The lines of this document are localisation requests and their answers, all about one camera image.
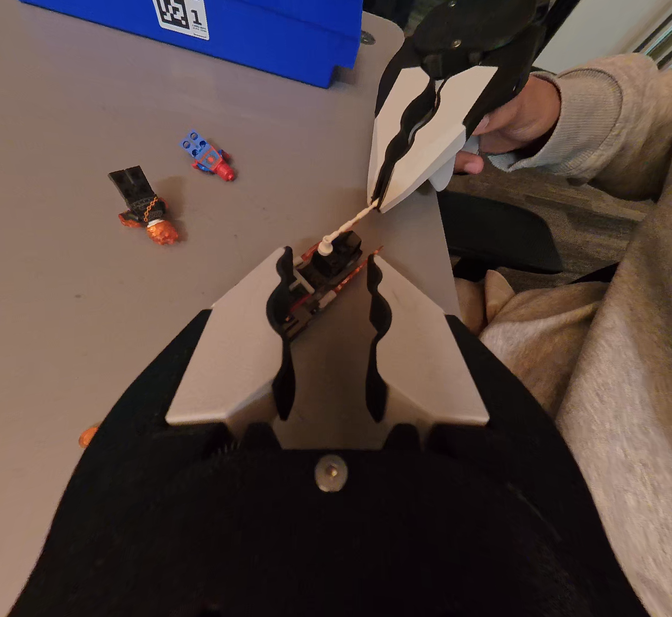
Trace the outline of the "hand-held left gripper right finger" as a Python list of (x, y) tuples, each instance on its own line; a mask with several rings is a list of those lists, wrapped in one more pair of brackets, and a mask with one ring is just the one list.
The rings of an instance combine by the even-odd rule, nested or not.
[(425, 443), (435, 426), (486, 426), (489, 413), (444, 310), (379, 255), (367, 261), (374, 337), (365, 404), (382, 436), (406, 424)]

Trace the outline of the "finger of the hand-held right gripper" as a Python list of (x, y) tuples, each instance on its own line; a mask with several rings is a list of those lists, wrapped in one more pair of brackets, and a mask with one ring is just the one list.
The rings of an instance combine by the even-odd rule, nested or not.
[(403, 68), (374, 121), (368, 201), (391, 202), (417, 129), (435, 110), (434, 80), (422, 68)]
[(497, 73), (496, 66), (474, 66), (444, 80), (434, 80), (435, 110), (417, 129), (411, 150), (403, 159), (402, 174), (391, 202), (379, 202), (385, 213), (400, 204), (425, 182), (444, 190), (453, 175), (455, 157), (467, 144), (470, 132), (464, 120)]

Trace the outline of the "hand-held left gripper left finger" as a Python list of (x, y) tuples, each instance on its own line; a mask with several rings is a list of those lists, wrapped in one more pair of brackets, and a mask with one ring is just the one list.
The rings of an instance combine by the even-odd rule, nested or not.
[(284, 246), (212, 305), (166, 413), (170, 426), (223, 422), (239, 438), (250, 424), (288, 419), (296, 376), (284, 324), (293, 280)]

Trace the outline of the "black toy brick motorcycle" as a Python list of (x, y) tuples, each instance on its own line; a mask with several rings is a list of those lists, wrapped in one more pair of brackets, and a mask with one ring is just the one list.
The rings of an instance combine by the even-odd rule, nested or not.
[(293, 261), (288, 312), (282, 326), (289, 340), (303, 333), (368, 263), (362, 239), (351, 229), (335, 238), (330, 254), (324, 256), (318, 249), (315, 244)]

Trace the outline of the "person's right hand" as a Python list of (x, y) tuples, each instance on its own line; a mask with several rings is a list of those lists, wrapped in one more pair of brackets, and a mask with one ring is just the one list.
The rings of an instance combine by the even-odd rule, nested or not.
[(511, 101), (485, 115), (472, 136), (478, 151), (461, 150), (454, 162), (457, 175), (477, 175), (484, 168), (484, 155), (507, 154), (543, 144), (560, 117), (561, 98), (549, 80), (530, 76), (522, 91)]

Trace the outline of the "black office chair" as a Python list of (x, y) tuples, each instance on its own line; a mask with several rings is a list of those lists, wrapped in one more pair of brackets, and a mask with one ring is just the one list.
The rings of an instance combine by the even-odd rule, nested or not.
[(481, 282), (499, 268), (541, 275), (564, 271), (551, 230), (539, 215), (453, 191), (441, 191), (437, 201), (449, 253), (458, 259), (455, 278)]

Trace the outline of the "blue red toy minifigure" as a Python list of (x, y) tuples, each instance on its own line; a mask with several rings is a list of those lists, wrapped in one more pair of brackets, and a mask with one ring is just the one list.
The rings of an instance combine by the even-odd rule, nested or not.
[(225, 182), (232, 182), (237, 174), (232, 166), (231, 156), (214, 147), (204, 137), (191, 130), (181, 140), (181, 147), (189, 155), (191, 166), (206, 175), (218, 176)]

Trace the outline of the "black flame-head toy minifigure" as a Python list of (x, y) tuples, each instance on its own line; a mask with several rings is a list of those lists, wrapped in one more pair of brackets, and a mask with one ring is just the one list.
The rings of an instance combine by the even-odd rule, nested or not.
[(140, 166), (113, 171), (108, 178), (126, 205), (126, 210), (118, 215), (122, 226), (144, 230), (151, 241), (161, 246), (178, 241), (166, 201), (155, 193)]

